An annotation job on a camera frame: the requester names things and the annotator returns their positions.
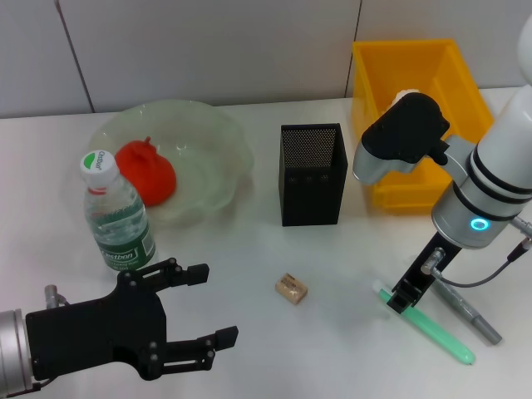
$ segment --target silver metal cylinder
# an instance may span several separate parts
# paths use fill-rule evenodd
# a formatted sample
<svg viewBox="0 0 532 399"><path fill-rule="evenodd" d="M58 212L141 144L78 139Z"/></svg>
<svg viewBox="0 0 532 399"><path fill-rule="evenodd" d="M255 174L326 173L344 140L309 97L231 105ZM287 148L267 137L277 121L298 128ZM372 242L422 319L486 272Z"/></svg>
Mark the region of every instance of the silver metal cylinder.
<svg viewBox="0 0 532 399"><path fill-rule="evenodd" d="M432 274L432 269L442 261L444 256L446 256L446 251L444 251L443 248L435 248L431 256L429 256L421 266L421 272L430 276Z"/></svg>
<svg viewBox="0 0 532 399"><path fill-rule="evenodd" d="M460 189L453 183L447 187L432 208L432 222L438 232L454 245L466 249L484 248L510 221L494 221L479 216L464 205L469 204L469 200L466 197L460 200L457 192Z"/></svg>
<svg viewBox="0 0 532 399"><path fill-rule="evenodd" d="M523 220L519 216L515 216L510 224L518 229L522 234L526 235L529 239L532 239L532 223Z"/></svg>
<svg viewBox="0 0 532 399"><path fill-rule="evenodd" d="M47 309L59 308L59 295L57 293L57 286L47 285L44 288L44 298L47 301Z"/></svg>
<svg viewBox="0 0 532 399"><path fill-rule="evenodd" d="M0 398L31 388L32 366L22 312L1 312Z"/></svg>

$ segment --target black pen holder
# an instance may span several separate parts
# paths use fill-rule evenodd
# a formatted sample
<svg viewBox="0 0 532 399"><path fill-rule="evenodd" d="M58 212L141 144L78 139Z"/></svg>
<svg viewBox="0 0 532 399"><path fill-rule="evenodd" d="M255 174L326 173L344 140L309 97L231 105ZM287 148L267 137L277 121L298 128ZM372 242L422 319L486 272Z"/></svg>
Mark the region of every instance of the black pen holder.
<svg viewBox="0 0 532 399"><path fill-rule="evenodd" d="M346 173L340 124L281 126L283 226L336 224Z"/></svg>

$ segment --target robotic arm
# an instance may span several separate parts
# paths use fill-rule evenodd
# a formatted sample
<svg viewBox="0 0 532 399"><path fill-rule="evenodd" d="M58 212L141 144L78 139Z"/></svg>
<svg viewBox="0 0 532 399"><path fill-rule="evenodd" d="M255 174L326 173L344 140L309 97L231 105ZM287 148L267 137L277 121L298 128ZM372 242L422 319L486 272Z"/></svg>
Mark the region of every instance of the robotic arm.
<svg viewBox="0 0 532 399"><path fill-rule="evenodd" d="M0 313L0 398L39 391L56 377L110 362L133 366L147 381L210 370L216 352L233 347L239 330L167 342L157 296L166 288L205 283L208 276L206 264L183 270L170 258L120 272L115 290L104 298L71 305L48 286L47 310L29 313L26 320L20 309Z"/></svg>
<svg viewBox="0 0 532 399"><path fill-rule="evenodd" d="M518 54L532 83L532 17ZM425 156L453 179L432 209L437 233L393 289L388 305L399 313L434 282L422 267L435 254L441 272L462 248L484 248L510 223L530 233L517 216L532 199L532 87L510 99L477 145L458 136L443 141L448 128L429 96L406 94L364 132L355 152L353 174L363 184L375 184L392 170L412 172Z"/></svg>

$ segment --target white wall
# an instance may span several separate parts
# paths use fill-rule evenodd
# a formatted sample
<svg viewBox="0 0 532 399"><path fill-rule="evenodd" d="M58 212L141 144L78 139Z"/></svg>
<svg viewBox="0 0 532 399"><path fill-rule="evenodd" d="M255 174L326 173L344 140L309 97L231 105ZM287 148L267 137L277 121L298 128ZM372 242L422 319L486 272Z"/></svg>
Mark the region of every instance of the white wall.
<svg viewBox="0 0 532 399"><path fill-rule="evenodd" d="M61 0L97 111L344 95L351 43L454 37L479 86L518 86L532 0ZM347 86L352 93L352 82ZM54 0L0 0L0 117L90 111Z"/></svg>
<svg viewBox="0 0 532 399"><path fill-rule="evenodd" d="M0 2L0 117L90 112L53 0Z"/></svg>
<svg viewBox="0 0 532 399"><path fill-rule="evenodd" d="M522 86L515 49L530 14L532 0L363 0L357 40L452 37L478 86Z"/></svg>
<svg viewBox="0 0 532 399"><path fill-rule="evenodd" d="M61 0L91 99L341 97L359 0Z"/></svg>

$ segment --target bottle label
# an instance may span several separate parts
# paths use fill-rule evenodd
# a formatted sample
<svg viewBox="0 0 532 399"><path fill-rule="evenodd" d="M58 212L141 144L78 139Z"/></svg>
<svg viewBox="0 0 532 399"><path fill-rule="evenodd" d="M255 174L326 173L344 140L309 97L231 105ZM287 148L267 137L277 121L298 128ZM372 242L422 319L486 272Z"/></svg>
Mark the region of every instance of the bottle label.
<svg viewBox="0 0 532 399"><path fill-rule="evenodd" d="M108 245L96 241L107 266L117 271L137 270L150 262L155 254L155 241L150 225L136 239L127 244Z"/></svg>

